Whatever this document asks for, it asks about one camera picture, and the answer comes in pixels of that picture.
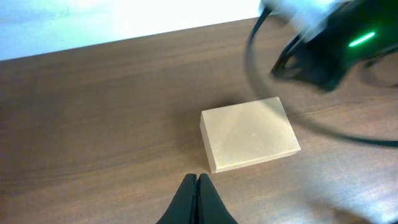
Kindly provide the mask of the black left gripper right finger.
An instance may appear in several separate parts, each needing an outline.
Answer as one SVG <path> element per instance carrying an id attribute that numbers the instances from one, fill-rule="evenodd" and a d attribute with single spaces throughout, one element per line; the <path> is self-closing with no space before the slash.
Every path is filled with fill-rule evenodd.
<path id="1" fill-rule="evenodd" d="M 197 223 L 237 224 L 225 207 L 209 175 L 201 174 L 197 184 Z"/>

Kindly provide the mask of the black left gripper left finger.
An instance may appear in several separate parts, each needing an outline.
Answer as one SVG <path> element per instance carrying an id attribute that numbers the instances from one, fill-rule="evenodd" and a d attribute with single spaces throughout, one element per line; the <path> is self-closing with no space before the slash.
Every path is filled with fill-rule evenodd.
<path id="1" fill-rule="evenodd" d="M 194 224 L 196 198 L 197 176 L 195 174 L 187 174 L 157 224 Z"/>

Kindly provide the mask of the cardboard box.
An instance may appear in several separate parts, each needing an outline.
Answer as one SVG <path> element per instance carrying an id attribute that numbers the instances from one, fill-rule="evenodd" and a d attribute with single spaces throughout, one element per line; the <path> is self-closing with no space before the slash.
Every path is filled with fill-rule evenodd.
<path id="1" fill-rule="evenodd" d="M 278 97 L 202 111 L 200 131 L 213 174 L 301 150 Z"/>

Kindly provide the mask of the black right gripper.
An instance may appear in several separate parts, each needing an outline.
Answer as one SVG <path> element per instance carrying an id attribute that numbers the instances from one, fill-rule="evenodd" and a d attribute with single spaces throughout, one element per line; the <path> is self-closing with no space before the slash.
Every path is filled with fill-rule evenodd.
<path id="1" fill-rule="evenodd" d="M 271 70 L 276 79 L 333 91 L 356 63 L 397 51 L 397 0 L 352 1 L 326 21 L 312 40 L 297 35 L 286 46 Z"/>

